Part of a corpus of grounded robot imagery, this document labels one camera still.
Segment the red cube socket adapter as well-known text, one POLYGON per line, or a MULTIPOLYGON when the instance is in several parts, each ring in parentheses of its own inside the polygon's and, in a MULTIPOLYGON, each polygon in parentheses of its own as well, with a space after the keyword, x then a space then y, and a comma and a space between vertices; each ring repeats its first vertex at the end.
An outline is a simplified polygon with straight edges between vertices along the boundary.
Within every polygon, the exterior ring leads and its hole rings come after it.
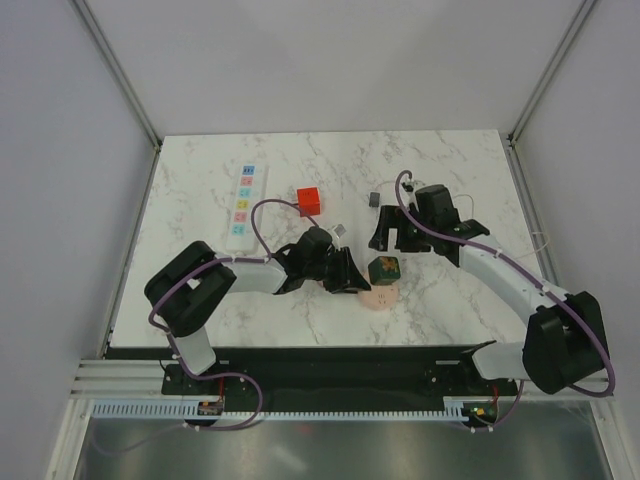
POLYGON ((317 187, 305 187, 296 190, 297 206, 310 216, 322 213, 320 192, 317 187))

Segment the pink round socket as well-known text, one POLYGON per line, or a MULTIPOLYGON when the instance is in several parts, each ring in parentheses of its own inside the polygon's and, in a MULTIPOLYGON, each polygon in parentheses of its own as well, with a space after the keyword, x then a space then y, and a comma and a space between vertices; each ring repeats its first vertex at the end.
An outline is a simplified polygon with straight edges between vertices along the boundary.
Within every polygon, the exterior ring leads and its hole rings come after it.
POLYGON ((369 291, 360 291, 357 294, 357 298, 369 310, 385 311, 391 309, 397 303, 399 290, 396 285, 373 285, 369 291))

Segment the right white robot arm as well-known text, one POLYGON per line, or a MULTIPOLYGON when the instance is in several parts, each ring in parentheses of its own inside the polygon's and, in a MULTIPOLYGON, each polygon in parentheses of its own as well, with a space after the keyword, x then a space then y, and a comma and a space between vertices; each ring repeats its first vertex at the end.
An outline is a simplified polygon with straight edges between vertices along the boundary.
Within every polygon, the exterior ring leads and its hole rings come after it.
POLYGON ((471 349, 470 361, 457 371, 465 391, 477 394, 496 379, 517 379, 546 394, 565 388, 599 398, 613 393, 615 372, 601 307, 592 294, 572 294, 525 267, 482 223, 461 218, 444 185, 427 186, 404 171, 394 194, 396 204, 380 208, 371 249, 387 251, 394 231, 395 250, 446 258, 481 281, 525 324, 521 341, 491 341, 471 349))

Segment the green patterned cube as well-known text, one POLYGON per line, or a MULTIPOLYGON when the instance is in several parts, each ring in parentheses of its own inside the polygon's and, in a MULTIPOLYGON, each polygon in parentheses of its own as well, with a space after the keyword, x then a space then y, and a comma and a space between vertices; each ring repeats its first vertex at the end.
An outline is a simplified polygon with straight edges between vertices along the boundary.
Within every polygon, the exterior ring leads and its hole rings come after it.
POLYGON ((374 286, 390 286, 401 278, 400 263, 394 256, 377 256, 368 264, 367 271, 374 286))

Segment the dark grey usb charger plug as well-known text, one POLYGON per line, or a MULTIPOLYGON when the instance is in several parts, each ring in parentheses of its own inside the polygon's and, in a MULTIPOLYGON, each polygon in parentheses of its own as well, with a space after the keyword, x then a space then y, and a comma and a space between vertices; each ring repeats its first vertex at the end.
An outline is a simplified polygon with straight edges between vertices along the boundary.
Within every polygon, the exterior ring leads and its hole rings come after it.
POLYGON ((380 193, 379 192, 371 192, 369 194, 368 204, 371 208, 378 208, 380 206, 380 193))

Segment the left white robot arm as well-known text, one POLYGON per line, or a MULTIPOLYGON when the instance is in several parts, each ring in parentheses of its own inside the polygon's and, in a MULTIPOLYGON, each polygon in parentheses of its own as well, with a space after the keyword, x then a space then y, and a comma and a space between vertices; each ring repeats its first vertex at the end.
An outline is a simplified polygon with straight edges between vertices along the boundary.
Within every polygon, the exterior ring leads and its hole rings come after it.
POLYGON ((168 338, 185 369, 185 382, 208 393, 218 385, 220 371, 205 325, 225 296, 284 295, 311 280, 331 294, 371 289, 350 249, 336 246, 331 234, 317 226, 264 258, 218 257, 207 243, 195 241, 144 287, 151 304, 148 322, 168 338))

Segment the white power strip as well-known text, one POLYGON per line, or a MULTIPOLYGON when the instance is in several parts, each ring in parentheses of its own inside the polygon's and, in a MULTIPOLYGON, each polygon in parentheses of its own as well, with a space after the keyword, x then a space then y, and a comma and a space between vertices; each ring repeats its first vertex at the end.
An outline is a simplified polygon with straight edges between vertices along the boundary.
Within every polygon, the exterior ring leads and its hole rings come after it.
POLYGON ((231 254, 254 254, 259 242, 254 232, 253 223, 261 221, 256 214, 251 220, 253 207, 266 198, 268 165, 261 163, 245 163, 239 167, 231 196, 231 211, 225 249, 231 254))

